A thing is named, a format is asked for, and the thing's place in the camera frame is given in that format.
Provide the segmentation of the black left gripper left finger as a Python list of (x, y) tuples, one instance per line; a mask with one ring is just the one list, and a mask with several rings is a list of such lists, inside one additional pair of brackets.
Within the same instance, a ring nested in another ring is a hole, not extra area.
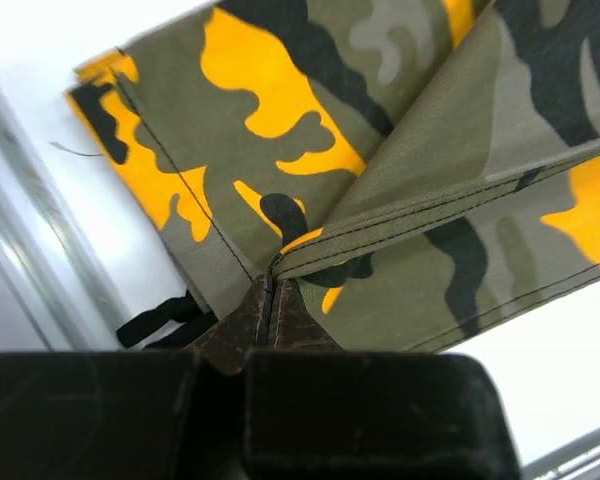
[(0, 479), (263, 479), (246, 447), (247, 350), (270, 306), (260, 276), (188, 350), (0, 353)]

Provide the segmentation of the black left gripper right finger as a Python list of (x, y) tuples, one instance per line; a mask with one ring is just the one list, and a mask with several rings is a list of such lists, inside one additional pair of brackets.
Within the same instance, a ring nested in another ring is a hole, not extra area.
[(456, 354), (346, 352), (276, 288), (269, 344), (244, 371), (252, 479), (517, 479), (497, 389)]

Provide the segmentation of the camouflage yellow green trousers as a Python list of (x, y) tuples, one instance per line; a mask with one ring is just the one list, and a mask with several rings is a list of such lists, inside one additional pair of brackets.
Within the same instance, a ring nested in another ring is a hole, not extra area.
[(220, 1), (76, 76), (188, 285), (126, 348), (436, 351), (600, 279), (600, 1)]

